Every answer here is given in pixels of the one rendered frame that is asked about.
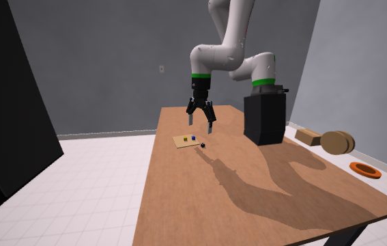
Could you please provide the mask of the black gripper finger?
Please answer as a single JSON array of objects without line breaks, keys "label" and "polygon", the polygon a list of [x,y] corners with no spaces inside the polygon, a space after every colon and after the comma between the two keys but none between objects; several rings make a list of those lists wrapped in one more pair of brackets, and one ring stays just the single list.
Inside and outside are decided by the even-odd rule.
[{"label": "black gripper finger", "polygon": [[206,101],[206,106],[205,108],[199,102],[199,106],[203,110],[208,122],[207,122],[207,134],[212,133],[212,122],[216,121],[216,116],[214,114],[213,106],[212,106],[212,101]]},{"label": "black gripper finger", "polygon": [[193,112],[195,111],[195,109],[197,108],[196,105],[197,105],[197,101],[195,101],[194,103],[194,97],[190,98],[190,102],[188,104],[188,107],[187,107],[187,110],[186,110],[186,113],[188,113],[188,125],[192,125],[192,116],[193,116]]}]

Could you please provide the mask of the tan flat mat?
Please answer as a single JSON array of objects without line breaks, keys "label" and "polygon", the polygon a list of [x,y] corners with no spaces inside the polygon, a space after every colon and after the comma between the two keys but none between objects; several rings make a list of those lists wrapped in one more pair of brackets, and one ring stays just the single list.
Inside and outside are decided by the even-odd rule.
[{"label": "tan flat mat", "polygon": [[[192,140],[192,136],[194,135],[193,134],[181,135],[181,136],[172,137],[172,138],[177,148],[199,145],[200,143],[197,141],[196,138],[195,140]],[[187,141],[184,141],[184,137],[187,137]]]}]

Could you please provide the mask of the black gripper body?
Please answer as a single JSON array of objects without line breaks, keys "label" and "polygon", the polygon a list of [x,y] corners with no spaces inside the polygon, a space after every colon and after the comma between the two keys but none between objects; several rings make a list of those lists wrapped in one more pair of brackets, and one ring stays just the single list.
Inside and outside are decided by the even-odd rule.
[{"label": "black gripper body", "polygon": [[201,107],[199,106],[199,102],[201,102],[203,107],[205,107],[207,105],[206,101],[207,101],[207,98],[208,98],[208,90],[207,91],[196,91],[196,90],[193,90],[193,97],[194,97],[194,102],[195,101],[198,102],[196,107],[201,109]]}]

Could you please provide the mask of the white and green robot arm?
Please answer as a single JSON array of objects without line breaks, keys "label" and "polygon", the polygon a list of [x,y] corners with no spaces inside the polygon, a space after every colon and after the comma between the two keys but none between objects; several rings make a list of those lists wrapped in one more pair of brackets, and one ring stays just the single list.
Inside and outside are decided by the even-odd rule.
[{"label": "white and green robot arm", "polygon": [[[208,8],[222,45],[196,46],[190,54],[192,89],[210,89],[213,70],[231,71],[234,81],[252,79],[256,94],[284,94],[289,89],[275,85],[275,55],[260,53],[244,58],[248,22],[255,0],[210,0]],[[230,6],[230,8],[229,8]]]}]

